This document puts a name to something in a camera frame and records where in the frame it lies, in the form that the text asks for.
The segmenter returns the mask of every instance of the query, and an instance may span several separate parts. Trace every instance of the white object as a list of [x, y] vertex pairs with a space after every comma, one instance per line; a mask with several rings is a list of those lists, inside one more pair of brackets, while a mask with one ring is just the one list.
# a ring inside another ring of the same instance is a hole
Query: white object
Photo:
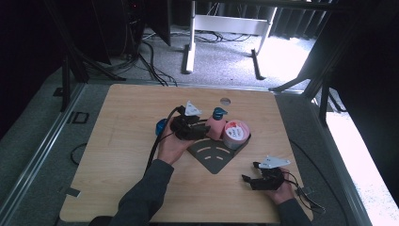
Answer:
[[267, 156], [265, 160], [259, 164], [259, 168], [261, 169], [273, 169], [277, 167], [283, 167], [290, 165], [291, 161], [288, 159], [282, 159], [282, 158], [277, 158], [277, 157], [272, 157], [272, 156]]
[[195, 116], [202, 114], [202, 111], [196, 108], [190, 101], [187, 101], [187, 105], [185, 105], [185, 116]]

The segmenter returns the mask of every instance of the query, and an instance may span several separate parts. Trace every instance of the white table leg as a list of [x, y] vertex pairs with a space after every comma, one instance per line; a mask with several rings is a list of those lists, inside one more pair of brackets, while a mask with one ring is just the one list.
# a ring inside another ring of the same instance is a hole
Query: white table leg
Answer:
[[194, 43], [196, 35], [196, 2], [191, 2], [191, 23], [190, 23], [190, 43], [188, 45], [187, 63], [185, 65], [185, 71], [192, 73], [194, 71], [194, 57], [196, 54], [196, 43]]

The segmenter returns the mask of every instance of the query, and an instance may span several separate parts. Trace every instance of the black plastic part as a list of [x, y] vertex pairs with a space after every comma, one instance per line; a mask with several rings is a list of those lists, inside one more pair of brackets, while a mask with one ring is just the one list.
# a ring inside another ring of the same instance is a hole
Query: black plastic part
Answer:
[[280, 168], [260, 169], [258, 162], [254, 162], [253, 165], [256, 169], [261, 170], [263, 178], [251, 179], [242, 175], [243, 180], [250, 184], [252, 190], [277, 190], [284, 182], [284, 175]]
[[237, 150], [228, 148], [222, 140], [205, 138], [197, 141], [188, 151], [212, 174], [218, 174], [249, 143], [251, 135]]
[[185, 140], [204, 139], [211, 126], [198, 124], [200, 121], [198, 116], [186, 116], [184, 114], [185, 107], [183, 106], [179, 107], [178, 112], [180, 116], [176, 117], [170, 124], [170, 130], [175, 133], [175, 136]]

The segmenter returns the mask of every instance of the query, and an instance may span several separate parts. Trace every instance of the tape roll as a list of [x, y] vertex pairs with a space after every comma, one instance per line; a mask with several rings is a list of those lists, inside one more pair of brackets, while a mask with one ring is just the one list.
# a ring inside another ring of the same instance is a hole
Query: tape roll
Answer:
[[223, 130], [223, 143], [237, 150], [249, 137], [249, 127], [243, 121], [228, 121]]

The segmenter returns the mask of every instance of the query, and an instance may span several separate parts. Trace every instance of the blue object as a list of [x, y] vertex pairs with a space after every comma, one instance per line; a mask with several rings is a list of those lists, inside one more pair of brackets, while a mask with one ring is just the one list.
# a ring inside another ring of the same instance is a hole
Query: blue object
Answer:
[[162, 119], [160, 120], [158, 123], [156, 123], [156, 127], [155, 127], [155, 134], [158, 136], [162, 130], [165, 127], [165, 123], [167, 122], [167, 119]]
[[212, 114], [212, 117], [214, 118], [214, 120], [219, 121], [219, 120], [223, 119], [223, 115], [227, 115], [227, 111], [225, 111], [221, 107], [215, 107], [214, 113]]

